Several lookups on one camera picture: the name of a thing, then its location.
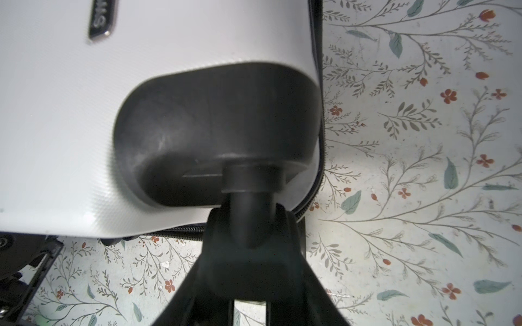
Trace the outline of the white black suitcase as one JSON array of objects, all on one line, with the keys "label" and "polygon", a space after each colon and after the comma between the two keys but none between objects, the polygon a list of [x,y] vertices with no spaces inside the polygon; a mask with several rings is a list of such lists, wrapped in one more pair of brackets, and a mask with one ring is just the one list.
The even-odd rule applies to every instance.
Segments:
[{"label": "white black suitcase", "polygon": [[211,211],[214,296],[318,297],[288,233],[322,124],[321,1],[2,1],[1,230],[111,238]]}]

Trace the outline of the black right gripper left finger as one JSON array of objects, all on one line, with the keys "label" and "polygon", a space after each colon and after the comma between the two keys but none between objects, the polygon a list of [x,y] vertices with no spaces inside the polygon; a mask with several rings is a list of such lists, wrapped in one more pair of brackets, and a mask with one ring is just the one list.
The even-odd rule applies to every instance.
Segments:
[{"label": "black right gripper left finger", "polygon": [[153,322],[162,325],[232,325],[234,301],[214,294],[203,277],[198,258],[173,299]]}]

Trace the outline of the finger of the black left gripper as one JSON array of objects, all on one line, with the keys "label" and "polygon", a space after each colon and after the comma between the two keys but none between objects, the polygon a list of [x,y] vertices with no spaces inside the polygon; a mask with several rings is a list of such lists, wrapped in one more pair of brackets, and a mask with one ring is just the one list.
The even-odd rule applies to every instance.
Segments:
[{"label": "finger of the black left gripper", "polygon": [[62,249],[55,236],[1,235],[2,325],[35,325],[24,314]]}]

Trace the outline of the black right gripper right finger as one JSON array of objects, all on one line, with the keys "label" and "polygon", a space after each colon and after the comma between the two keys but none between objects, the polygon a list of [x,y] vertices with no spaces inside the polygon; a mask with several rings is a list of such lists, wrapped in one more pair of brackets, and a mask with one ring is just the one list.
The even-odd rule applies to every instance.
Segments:
[{"label": "black right gripper right finger", "polygon": [[349,325],[322,287],[310,265],[301,260],[290,288],[269,300],[267,325]]}]

